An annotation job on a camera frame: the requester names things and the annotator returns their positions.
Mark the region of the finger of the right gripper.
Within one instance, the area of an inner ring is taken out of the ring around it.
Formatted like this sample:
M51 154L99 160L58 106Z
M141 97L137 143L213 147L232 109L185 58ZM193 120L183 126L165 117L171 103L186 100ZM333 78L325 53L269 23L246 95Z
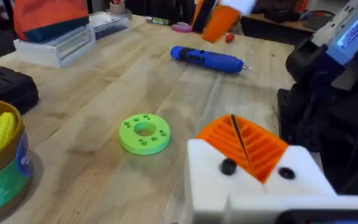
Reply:
M201 7L202 7L203 3L204 3L204 0L195 0L195 13L194 13L194 16L193 16L192 25L195 24L196 18L198 16L198 14L200 13L200 10L201 10Z
M193 25L193 32L215 43L241 16L249 15L256 0L204 0Z

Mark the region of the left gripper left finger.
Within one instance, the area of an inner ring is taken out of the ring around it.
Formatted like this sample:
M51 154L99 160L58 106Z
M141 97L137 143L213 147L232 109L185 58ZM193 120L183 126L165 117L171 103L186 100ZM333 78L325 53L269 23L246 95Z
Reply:
M210 122L187 142L185 210L190 223L221 223L232 195L264 194L250 168L233 114Z

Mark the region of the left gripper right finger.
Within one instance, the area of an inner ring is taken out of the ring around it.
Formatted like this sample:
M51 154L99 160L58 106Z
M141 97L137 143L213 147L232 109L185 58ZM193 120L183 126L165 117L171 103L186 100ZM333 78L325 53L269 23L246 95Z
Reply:
M238 190L249 195L336 195L305 148L238 116L232 115L232 123L248 163L248 169L235 175Z

